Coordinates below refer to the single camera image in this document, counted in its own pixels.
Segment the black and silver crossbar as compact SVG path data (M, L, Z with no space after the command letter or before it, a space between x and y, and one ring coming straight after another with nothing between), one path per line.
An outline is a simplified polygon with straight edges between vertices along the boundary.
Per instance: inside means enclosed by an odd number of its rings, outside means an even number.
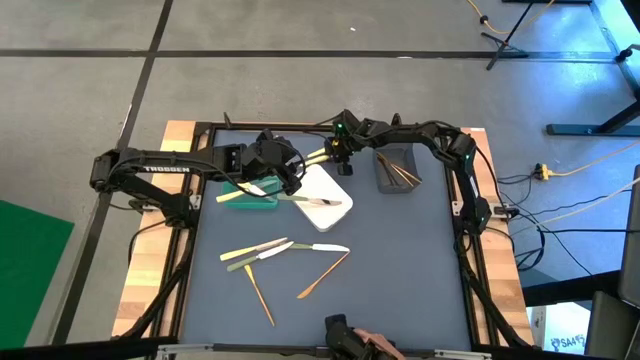
M236 344L173 344L159 345L157 354L167 358L169 355L183 353L203 352L237 352L237 353L266 353L280 354L282 356L308 355L312 357L329 357L329 348L326 346L262 346L262 345L236 345ZM401 349L402 355L418 358L446 358L454 360L493 360L486 352L470 352L442 349Z

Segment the green floor mat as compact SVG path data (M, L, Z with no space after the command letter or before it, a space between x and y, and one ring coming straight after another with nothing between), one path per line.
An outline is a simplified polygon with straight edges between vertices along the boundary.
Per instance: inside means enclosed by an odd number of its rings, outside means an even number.
M26 342L73 228L0 200L0 350Z

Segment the black office chair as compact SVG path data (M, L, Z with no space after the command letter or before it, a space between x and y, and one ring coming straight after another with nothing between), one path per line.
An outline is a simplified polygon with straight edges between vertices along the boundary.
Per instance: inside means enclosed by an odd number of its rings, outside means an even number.
M634 172L621 268L612 291L594 293L586 355L640 360L640 165Z

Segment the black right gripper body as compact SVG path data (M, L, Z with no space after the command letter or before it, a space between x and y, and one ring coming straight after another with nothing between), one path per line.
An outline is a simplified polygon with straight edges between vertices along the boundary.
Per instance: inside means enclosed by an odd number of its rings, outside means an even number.
M349 110L343 110L329 119L332 135L328 140L334 141L336 153L361 151L371 147L369 139L373 122L370 119L359 120Z

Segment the green-handled fork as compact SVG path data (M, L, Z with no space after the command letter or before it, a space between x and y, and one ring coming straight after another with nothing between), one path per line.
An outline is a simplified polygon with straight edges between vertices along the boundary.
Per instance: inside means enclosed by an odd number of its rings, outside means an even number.
M327 206L337 206L341 205L342 201L340 200L330 200L324 198L312 198L305 196L296 196L296 195L286 195L286 194L277 194L277 199L282 201L293 201L293 202L307 202L315 205L327 205Z

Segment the person's hand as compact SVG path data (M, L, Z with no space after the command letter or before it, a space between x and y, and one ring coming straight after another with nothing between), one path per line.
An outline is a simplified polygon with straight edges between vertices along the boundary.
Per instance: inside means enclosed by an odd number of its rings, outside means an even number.
M392 360L406 360L406 357L382 334L371 333L365 329L355 328L354 332L364 343L372 343L378 350L389 356Z

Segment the black table leg bar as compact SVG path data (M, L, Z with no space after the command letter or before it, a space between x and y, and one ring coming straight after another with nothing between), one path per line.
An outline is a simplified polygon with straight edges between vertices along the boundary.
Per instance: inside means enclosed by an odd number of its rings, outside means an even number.
M598 291L618 297L620 271L610 271L580 278L548 282L522 289L527 307L591 300Z

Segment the black rig bar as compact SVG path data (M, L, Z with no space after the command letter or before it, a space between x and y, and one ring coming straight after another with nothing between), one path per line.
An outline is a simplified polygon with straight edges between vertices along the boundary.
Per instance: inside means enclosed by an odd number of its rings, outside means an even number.
M164 345L177 344L175 337L122 338L0 350L0 360L129 360L156 355Z

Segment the white plastic bin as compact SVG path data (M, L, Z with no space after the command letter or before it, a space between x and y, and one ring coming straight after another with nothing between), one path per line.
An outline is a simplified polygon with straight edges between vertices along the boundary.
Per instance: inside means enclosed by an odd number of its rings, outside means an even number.
M353 207L351 196L320 165L311 165L301 179L301 188L294 194L312 198L340 200L341 205L315 205L307 202L294 202L319 232L329 231Z

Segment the teal plastic bin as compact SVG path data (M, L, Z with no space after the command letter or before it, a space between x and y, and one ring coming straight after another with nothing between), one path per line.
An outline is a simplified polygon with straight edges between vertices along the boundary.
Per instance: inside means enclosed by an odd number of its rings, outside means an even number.
M277 207L277 198L274 196L263 197L263 194L275 192L281 188L280 180L277 177L271 176L263 178L251 182L250 185L241 183L241 186L244 186L247 191L256 194L256 197L247 195L231 183L225 182L222 185L220 198L223 198L227 194L233 194L234 197L228 200L222 200L221 203L228 208L245 210L271 210Z

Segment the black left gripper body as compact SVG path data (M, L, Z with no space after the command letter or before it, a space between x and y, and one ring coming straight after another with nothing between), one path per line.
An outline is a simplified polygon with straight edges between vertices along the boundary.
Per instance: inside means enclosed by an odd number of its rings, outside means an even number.
M296 158L300 158L299 151L289 140L266 129L243 151L243 177L293 179L297 174Z

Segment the wooden utensil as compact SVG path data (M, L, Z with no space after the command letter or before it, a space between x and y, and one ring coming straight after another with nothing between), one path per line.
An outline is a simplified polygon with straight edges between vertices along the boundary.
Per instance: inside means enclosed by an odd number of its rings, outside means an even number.
M305 290L299 293L296 298L304 299L308 297L314 289L335 269L337 268L348 256L349 252L346 252L338 260L336 260L322 275L320 275L313 283L311 283Z
M270 309L269 309L269 307L268 307L268 305L267 305L267 303L266 303L266 301L265 301L265 299L264 299L264 297L263 297L263 295L261 293L261 290L260 290L260 288L259 288L259 286L257 284L257 281L255 279L255 276L254 276L254 273L253 273L253 270L252 270L251 266L250 265L244 265L243 269L244 269L246 275L248 276L248 278L249 278L249 280L250 280L250 282L251 282L251 284L252 284L252 286L253 286L253 288L254 288L257 296L258 296L259 302L260 302L260 304L261 304L261 306L262 306L262 308L263 308L263 310L264 310L264 312L265 312L265 314L267 316L267 319L269 320L269 323L271 324L272 327L275 327L276 326L275 320L274 320L274 318L273 318L273 316L272 316L272 314L270 312Z

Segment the yellow-handled table knife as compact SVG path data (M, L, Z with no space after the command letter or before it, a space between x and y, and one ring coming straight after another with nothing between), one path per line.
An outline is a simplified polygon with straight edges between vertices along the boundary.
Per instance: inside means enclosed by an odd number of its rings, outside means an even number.
M233 258L237 258L239 256L248 254L250 252L255 252L255 251L263 251L263 250L268 250L271 248L274 248L278 245L281 245L283 243L285 243L288 240L287 237L282 237L279 239L275 239L275 240L271 240L269 242L265 242L262 244L258 244L258 245L254 245L254 246L250 246L250 247L246 247L246 248L242 248L242 249L237 249L237 250L233 250L233 251L229 251L226 253L223 253L219 256L219 259L221 261L227 261Z

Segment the grey-blue table mat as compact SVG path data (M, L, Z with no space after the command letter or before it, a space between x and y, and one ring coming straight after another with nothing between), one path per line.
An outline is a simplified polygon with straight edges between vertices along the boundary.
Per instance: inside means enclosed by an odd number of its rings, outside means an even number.
M469 346L450 201L443 165L414 149L422 184L407 194L378 191L370 150L351 160L339 185L353 207L319 232L291 202L271 210L238 210L216 201L208 182L190 271L180 340L184 344L320 346L326 317L344 314L356 328L385 335L404 349ZM350 255L304 299L296 296L344 252L287 249L249 264L275 320L272 327L243 267L223 253L287 237L285 242L336 244Z

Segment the grey plastic bin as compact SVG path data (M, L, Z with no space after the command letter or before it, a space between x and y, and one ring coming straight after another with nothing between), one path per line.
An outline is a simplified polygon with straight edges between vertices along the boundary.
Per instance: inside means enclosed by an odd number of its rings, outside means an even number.
M393 163L401 168L407 170L414 176L421 179L417 171L417 165L414 157L413 146L411 144L393 144L387 145L382 148L378 148L374 150L373 153L373 165L374 171L376 175L376 184L378 191L382 194L401 194L401 193L410 193L414 189L416 189L419 185L415 187L409 187L406 183L403 182L402 179L399 178L391 169L391 173L393 174L396 181L399 183L399 187L390 186L389 180L384 173L380 163L377 160L376 153L380 153L383 159L388 163Z

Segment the white cardboard box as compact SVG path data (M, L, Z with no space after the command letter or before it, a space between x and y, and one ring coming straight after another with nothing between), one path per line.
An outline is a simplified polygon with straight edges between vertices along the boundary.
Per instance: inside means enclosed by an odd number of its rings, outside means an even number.
M575 303L545 307L544 350L583 355L591 312Z

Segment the black tripod stand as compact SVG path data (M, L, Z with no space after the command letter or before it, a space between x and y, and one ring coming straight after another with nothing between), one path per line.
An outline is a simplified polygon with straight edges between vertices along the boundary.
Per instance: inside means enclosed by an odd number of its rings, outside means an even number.
M528 6L526 7L526 9L524 10L524 12L522 13L522 15L520 16L520 18L518 19L518 21L516 22L516 24L513 26L513 28L508 32L508 34L506 35L506 37L504 39L498 38L494 35L488 34L486 32L482 32L481 35L489 40L493 40L494 43L497 46L497 50L494 53L493 57L491 58L491 60L489 61L489 63L486 66L486 70L490 71L494 68L494 66L496 65L496 63L500 60L500 59L526 59L529 57L529 53L525 50L522 50L520 48L517 48L513 45L510 44L510 41L512 39L512 37L515 35L516 31L521 27L521 24L523 23L525 17L528 15L529 11L531 10L533 4L529 3Z

